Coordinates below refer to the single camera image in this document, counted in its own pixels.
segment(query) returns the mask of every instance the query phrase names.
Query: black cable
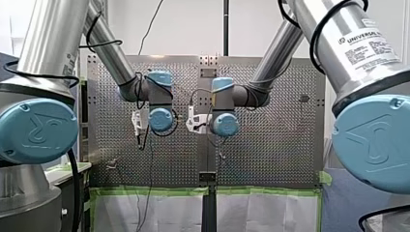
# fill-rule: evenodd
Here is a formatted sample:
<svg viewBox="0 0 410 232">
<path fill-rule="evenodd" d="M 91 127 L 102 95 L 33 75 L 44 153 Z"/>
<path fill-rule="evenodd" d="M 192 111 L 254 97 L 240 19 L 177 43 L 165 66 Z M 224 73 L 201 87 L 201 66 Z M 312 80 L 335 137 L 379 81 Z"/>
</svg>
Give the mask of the black cable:
<svg viewBox="0 0 410 232">
<path fill-rule="evenodd" d="M 75 154 L 73 148 L 68 152 L 70 164 L 72 165 L 73 187 L 74 187 L 74 212 L 73 212 L 73 227 L 72 231 L 76 232 L 81 221 L 81 183 L 79 181 L 78 167 L 76 165 Z"/>
<path fill-rule="evenodd" d="M 137 87 L 138 87 L 138 91 L 136 90 L 136 87 L 134 88 L 134 91 L 135 91 L 135 96 L 136 96 L 136 108 L 137 109 L 142 109 L 143 107 L 144 107 L 144 105 L 145 105 L 145 101 L 143 101 L 142 102 L 142 105 L 139 105 L 139 101 L 140 101 L 140 94 L 141 94 L 141 92 L 142 92 L 142 73 L 141 72 L 136 72 L 135 73 L 135 76 L 138 76 L 139 75 L 139 78 L 138 78 L 138 80 L 136 81 L 136 85 L 138 85 Z"/>
<path fill-rule="evenodd" d="M 79 83 L 79 79 L 73 75 L 52 75 L 52 74 L 32 74 L 27 72 L 20 72 L 17 70 L 13 70 L 10 67 L 17 65 L 18 61 L 8 62 L 3 66 L 3 69 L 9 73 L 13 73 L 23 77 L 36 77 L 36 78 L 47 78 L 47 79 L 63 79 L 63 80 L 73 80 L 74 83 L 70 84 L 70 88 L 73 88 Z"/>
<path fill-rule="evenodd" d="M 366 12 L 368 9 L 368 0 L 363 0 L 365 3 L 364 5 L 364 11 Z M 313 66 L 321 73 L 325 74 L 325 72 L 322 70 L 320 65 L 317 63 L 316 58 L 314 58 L 314 53 L 316 49 L 316 43 L 319 40 L 320 35 L 322 34 L 322 30 L 325 27 L 325 25 L 329 22 L 329 20 L 338 12 L 340 11 L 343 7 L 346 6 L 347 3 L 352 3 L 355 4 L 356 2 L 352 2 L 352 0 L 343 0 L 339 3 L 337 3 L 334 7 L 332 7 L 326 15 L 322 18 L 322 20 L 317 24 L 316 29 L 314 29 L 313 35 L 311 36 L 310 40 L 310 48 L 309 48 L 309 56 L 311 63 Z"/>
<path fill-rule="evenodd" d="M 163 2 L 163 0 L 161 0 L 161 1 L 159 2 L 158 6 L 157 6 L 157 9 L 155 10 L 154 16 L 153 16 L 153 18 L 151 19 L 151 22 L 150 22 L 150 25 L 149 25 L 149 27 L 148 27 L 148 30 L 147 30 L 147 32 L 145 33 L 145 36 L 142 38 L 141 47 L 139 48 L 138 55 L 141 54 L 142 47 L 144 46 L 145 39 L 148 37 L 148 34 L 150 34 L 151 27 L 153 26 L 154 19 L 156 18 L 157 13 L 158 13 L 158 11 L 160 10 L 160 7 L 161 7 L 161 5 L 162 5 L 162 2 Z"/>
<path fill-rule="evenodd" d="M 404 206 L 392 207 L 392 208 L 384 209 L 380 211 L 374 211 L 374 212 L 371 212 L 359 218 L 359 227 L 362 229 L 362 231 L 365 232 L 366 229 L 363 226 L 363 222 L 365 222 L 365 220 L 368 220 L 369 218 L 379 216 L 379 215 L 391 214 L 391 213 L 405 213 L 409 211 L 410 211 L 410 205 L 404 205 Z"/>
<path fill-rule="evenodd" d="M 153 143 L 152 143 L 152 138 L 150 138 L 150 151 L 151 151 L 151 163 L 150 163 L 150 188 L 148 190 L 148 195 L 147 195 L 147 201 L 145 203 L 145 212 L 144 212 L 144 218 L 142 222 L 136 227 L 136 232 L 140 232 L 142 227 L 145 224 L 145 220 L 147 219 L 147 214 L 148 214 L 148 205 L 150 202 L 150 196 L 151 196 L 151 190 L 153 188 L 153 166 L 154 166 L 154 149 L 153 149 Z"/>
<path fill-rule="evenodd" d="M 292 25 L 294 25 L 295 27 L 301 28 L 301 27 L 299 26 L 299 23 L 297 23 L 295 20 L 293 20 L 293 18 L 291 18 L 291 17 L 286 13 L 286 11 L 284 10 L 283 0 L 278 0 L 278 6 L 279 6 L 280 13 L 282 14 L 282 16 L 283 16 L 284 19 L 288 20 L 288 21 L 289 21 Z"/>
<path fill-rule="evenodd" d="M 176 125 L 175 125 L 174 129 L 171 132 L 167 133 L 167 134 L 160 134 L 160 133 L 157 133 L 157 132 L 152 130 L 154 135 L 156 135 L 158 137 L 168 137 L 169 135 L 171 135 L 172 133 L 174 133 L 177 130 L 178 125 L 179 125 L 178 113 L 177 113 L 177 111 L 175 111 L 175 109 L 172 109 L 172 112 L 174 113 L 175 122 L 176 122 Z"/>
<path fill-rule="evenodd" d="M 193 130 L 196 131 L 196 130 L 198 130 L 200 127 L 204 127 L 204 126 L 206 126 L 206 123 L 199 124 L 198 126 L 193 126 Z"/>
<path fill-rule="evenodd" d="M 90 29 L 88 30 L 87 35 L 85 37 L 85 41 L 87 45 L 81 45 L 79 48 L 88 48 L 91 52 L 96 53 L 93 47 L 104 46 L 104 45 L 109 45 L 109 44 L 118 44 L 118 45 L 123 44 L 123 41 L 120 41 L 120 40 L 97 43 L 97 44 L 90 43 L 91 33 L 93 32 L 94 27 L 96 26 L 97 22 L 99 21 L 102 15 L 103 15 L 103 12 L 99 12 L 97 16 L 94 18 L 93 23 L 91 24 Z"/>
<path fill-rule="evenodd" d="M 147 130 L 145 130 L 144 143 L 142 144 L 142 147 L 138 148 L 140 151 L 145 150 L 145 145 L 147 144 L 147 137 L 148 137 L 149 132 L 150 132 L 150 125 L 148 125 Z"/>
</svg>

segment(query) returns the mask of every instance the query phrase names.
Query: white wall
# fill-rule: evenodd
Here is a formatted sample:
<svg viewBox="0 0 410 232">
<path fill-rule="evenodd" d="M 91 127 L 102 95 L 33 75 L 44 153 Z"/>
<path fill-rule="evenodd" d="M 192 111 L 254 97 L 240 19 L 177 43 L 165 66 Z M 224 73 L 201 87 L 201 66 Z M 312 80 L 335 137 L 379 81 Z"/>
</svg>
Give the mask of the white wall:
<svg viewBox="0 0 410 232">
<path fill-rule="evenodd" d="M 137 54 L 159 0 L 109 0 L 109 25 L 124 40 L 128 54 Z M 230 1 L 232 56 L 263 56 L 282 19 L 273 0 Z M 223 52 L 223 1 L 163 1 L 142 54 L 197 55 Z M 305 44 L 303 52 L 308 55 Z"/>
</svg>

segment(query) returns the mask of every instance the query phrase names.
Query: pegboard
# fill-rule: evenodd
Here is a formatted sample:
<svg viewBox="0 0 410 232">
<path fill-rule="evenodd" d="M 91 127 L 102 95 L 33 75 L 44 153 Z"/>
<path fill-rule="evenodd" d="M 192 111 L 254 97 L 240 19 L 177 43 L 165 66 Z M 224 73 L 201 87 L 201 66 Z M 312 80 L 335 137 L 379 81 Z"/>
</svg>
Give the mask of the pegboard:
<svg viewBox="0 0 410 232">
<path fill-rule="evenodd" d="M 207 151 L 198 148 L 204 137 L 188 132 L 185 122 L 203 60 L 197 56 L 128 56 L 136 71 L 172 73 L 173 106 L 179 115 L 179 127 L 172 135 L 150 135 L 141 152 L 131 121 L 136 104 L 118 97 L 115 82 L 98 58 L 88 59 L 89 161 L 94 164 L 91 185 L 149 186 L 152 180 L 155 187 L 197 187 L 201 157 Z M 214 66 L 218 76 L 245 84 L 259 61 L 219 57 Z M 324 92 L 324 76 L 308 59 L 294 59 L 275 82 L 268 106 L 252 112 L 238 108 L 240 133 L 220 149 L 208 150 L 215 151 L 212 158 L 219 184 L 314 188 L 323 154 Z M 306 96 L 308 101 L 301 101 Z M 113 160 L 117 160 L 116 168 L 107 168 Z"/>
</svg>

